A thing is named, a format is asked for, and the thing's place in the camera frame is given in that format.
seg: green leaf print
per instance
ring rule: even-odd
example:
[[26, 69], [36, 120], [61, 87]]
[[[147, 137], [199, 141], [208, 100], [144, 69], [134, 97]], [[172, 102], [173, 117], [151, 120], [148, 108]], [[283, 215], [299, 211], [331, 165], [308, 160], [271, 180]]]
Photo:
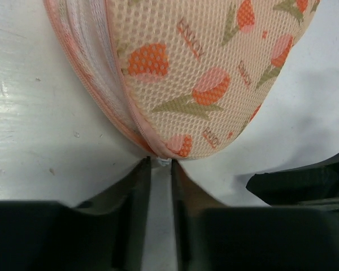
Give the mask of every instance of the green leaf print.
[[131, 5], [135, 5], [135, 4], [138, 4], [141, 0], [128, 0], [128, 5], [131, 6]]
[[117, 48], [117, 56], [121, 57], [128, 49], [128, 43], [121, 43], [119, 40], [115, 41], [115, 47]]
[[198, 103], [190, 102], [192, 96], [184, 95], [168, 102], [164, 102], [159, 106], [156, 106], [152, 112], [175, 112], [184, 113], [200, 117], [205, 120], [210, 120], [208, 112], [222, 111], [223, 109], [215, 104], [204, 106]]
[[227, 13], [227, 18], [225, 22], [224, 37], [221, 43], [222, 46], [226, 45], [239, 30], [238, 25], [232, 28], [232, 25], [235, 19], [235, 12], [236, 12], [236, 6], [231, 5]]
[[290, 13], [297, 19], [298, 23], [301, 24], [304, 21], [304, 15], [300, 12], [299, 8], [295, 6], [295, 0], [285, 0], [273, 7], [273, 10], [285, 11]]
[[310, 12], [315, 12], [316, 9], [318, 8], [318, 5], [320, 4], [320, 0], [316, 0], [313, 7], [311, 8]]
[[270, 79], [277, 77], [281, 72], [282, 67], [273, 67], [273, 65], [269, 65], [264, 73], [262, 74], [258, 84], [256, 85], [255, 89], [261, 87], [265, 82], [269, 81]]
[[246, 121], [244, 122], [244, 124], [242, 125], [242, 127], [240, 128], [240, 132], [239, 132], [238, 135], [242, 134], [242, 132], [245, 130], [245, 128], [247, 127], [248, 124], [249, 124], [249, 121], [246, 120]]

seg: white table surface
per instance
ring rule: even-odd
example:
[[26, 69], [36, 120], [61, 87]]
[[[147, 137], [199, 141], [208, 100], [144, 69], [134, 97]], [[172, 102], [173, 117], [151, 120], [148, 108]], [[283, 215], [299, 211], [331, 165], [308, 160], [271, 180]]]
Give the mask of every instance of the white table surface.
[[[339, 0], [321, 0], [256, 118], [221, 153], [186, 161], [232, 206], [265, 205], [245, 185], [339, 152]], [[0, 0], [0, 199], [73, 206], [109, 187], [145, 153], [105, 118], [75, 76], [40, 0]], [[143, 270], [175, 270], [168, 168], [153, 170]]]

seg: pink mesh bag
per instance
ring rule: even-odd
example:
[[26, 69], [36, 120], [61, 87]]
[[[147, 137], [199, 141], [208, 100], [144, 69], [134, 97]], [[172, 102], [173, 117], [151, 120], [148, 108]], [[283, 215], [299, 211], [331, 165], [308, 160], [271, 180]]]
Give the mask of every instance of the pink mesh bag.
[[162, 159], [202, 158], [261, 107], [320, 0], [44, 0], [106, 116]]

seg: black plastic part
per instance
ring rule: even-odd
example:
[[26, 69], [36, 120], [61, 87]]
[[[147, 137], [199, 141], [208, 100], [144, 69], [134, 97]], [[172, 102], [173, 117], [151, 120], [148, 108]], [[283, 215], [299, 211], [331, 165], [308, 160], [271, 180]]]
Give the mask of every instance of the black plastic part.
[[172, 163], [179, 271], [339, 271], [339, 223], [331, 213], [228, 208], [209, 197]]
[[151, 162], [70, 209], [0, 202], [0, 271], [140, 271]]
[[210, 266], [197, 271], [339, 271], [339, 227], [314, 209], [209, 209], [197, 234], [207, 247], [197, 266]]
[[339, 174], [327, 167], [257, 174], [246, 188], [269, 205], [293, 205], [336, 196]]

